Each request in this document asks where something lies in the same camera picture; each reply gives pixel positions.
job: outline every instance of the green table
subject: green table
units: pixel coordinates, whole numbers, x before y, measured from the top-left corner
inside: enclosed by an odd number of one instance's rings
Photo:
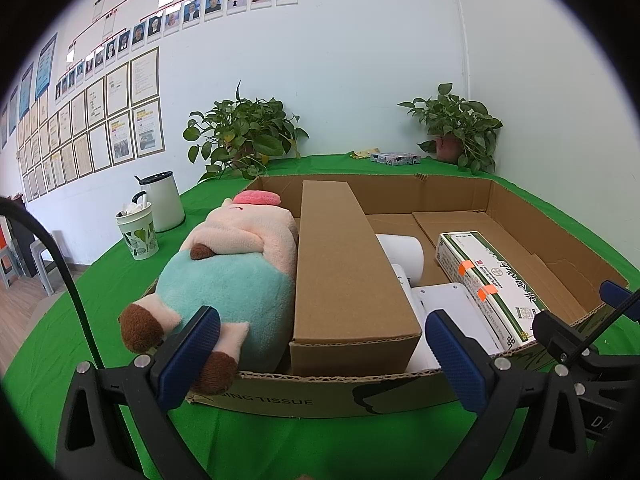
[[[270,163],[271,175],[418,172],[463,174],[454,166],[431,159],[424,160],[419,167],[395,168],[353,160],[347,155],[308,156]],[[640,286],[640,272],[587,228],[504,179],[483,176],[497,180],[545,212],[611,263],[631,288]],[[240,178],[229,178],[194,187],[182,196],[185,223],[158,235],[158,254],[136,262],[120,241],[80,277],[78,289],[105,366],[122,366],[132,359],[120,340],[118,314],[142,295],[188,232],[224,198],[235,195],[246,184]],[[597,345],[602,353],[640,353],[640,328],[623,318]],[[89,359],[71,300],[68,294],[63,294],[27,338],[4,378],[2,386],[50,460],[54,459],[60,413],[73,371],[80,361]],[[125,416],[146,474],[159,478],[129,413],[125,412]],[[316,480],[428,479],[456,449],[474,417],[458,402],[393,415],[325,420],[248,415],[186,402],[171,412],[185,443],[216,480],[293,480],[300,474],[309,474]],[[497,471],[506,463],[521,421],[522,414],[511,425],[507,439],[510,442],[503,446],[487,478],[496,478]]]

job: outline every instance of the flower pot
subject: flower pot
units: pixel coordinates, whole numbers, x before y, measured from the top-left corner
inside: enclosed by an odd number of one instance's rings
[[[436,137],[436,158],[440,162],[457,164],[462,151],[462,141],[454,134]]]

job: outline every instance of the pothos plant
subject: pothos plant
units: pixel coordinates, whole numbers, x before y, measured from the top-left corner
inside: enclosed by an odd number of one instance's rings
[[[435,99],[418,97],[412,102],[399,103],[399,106],[409,108],[407,113],[417,116],[429,135],[454,136],[460,140],[459,168],[469,168],[473,174],[479,170],[493,172],[497,130],[502,122],[489,115],[480,101],[467,101],[450,93],[452,88],[452,83],[442,83]],[[436,153],[435,140],[426,140],[418,146],[427,153]]]
[[[283,108],[274,98],[240,98],[238,83],[235,101],[215,101],[207,112],[191,112],[182,136],[197,142],[189,148],[189,160],[195,163],[200,155],[207,163],[200,180],[220,178],[229,169],[251,180],[266,171],[272,156],[293,149],[300,158],[298,139],[308,134],[297,126],[300,116],[287,118]]]

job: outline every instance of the orange tape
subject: orange tape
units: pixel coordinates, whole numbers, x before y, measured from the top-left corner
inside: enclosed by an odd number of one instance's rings
[[[473,269],[474,267],[475,265],[471,260],[465,260],[460,263],[460,266],[458,267],[458,274],[460,276],[464,276],[467,269]]]

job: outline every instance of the plush pig toy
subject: plush pig toy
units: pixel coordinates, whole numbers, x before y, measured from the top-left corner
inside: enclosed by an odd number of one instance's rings
[[[273,372],[293,327],[298,230],[280,197],[227,198],[187,236],[153,293],[120,314],[124,345],[146,352],[179,332],[201,306],[220,314],[220,339],[193,390],[219,394],[236,371]]]

